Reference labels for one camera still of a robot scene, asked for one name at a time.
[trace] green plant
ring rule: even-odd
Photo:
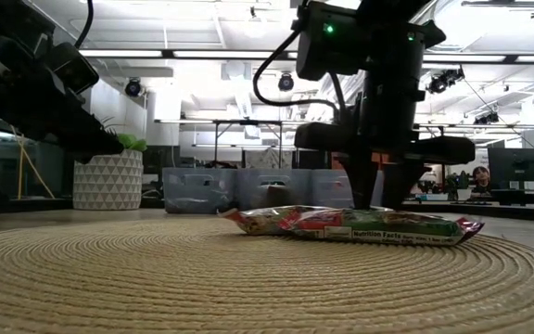
[[[145,139],[137,139],[134,135],[118,134],[117,138],[125,149],[132,149],[143,152],[147,149],[147,143]]]

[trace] gray storage bin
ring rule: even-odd
[[[378,171],[370,205],[380,206],[384,175]],[[311,205],[329,208],[352,208],[350,179],[344,170],[312,171]]]
[[[215,214],[234,201],[236,170],[164,168],[166,212]]]
[[[261,207],[269,186],[284,186],[294,205],[310,205],[310,170],[242,169],[238,170],[236,198],[241,210]]]

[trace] nutrition facts label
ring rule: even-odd
[[[411,245],[454,245],[463,238],[463,236],[440,237],[415,233],[353,230],[351,231],[351,238],[367,242],[401,243]]]

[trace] white geometric planter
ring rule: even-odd
[[[94,156],[73,169],[73,208],[77,210],[137,210],[141,204],[142,152]]]

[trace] woven jute rug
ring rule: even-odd
[[[0,233],[0,333],[534,333],[534,250],[248,237],[221,219]]]

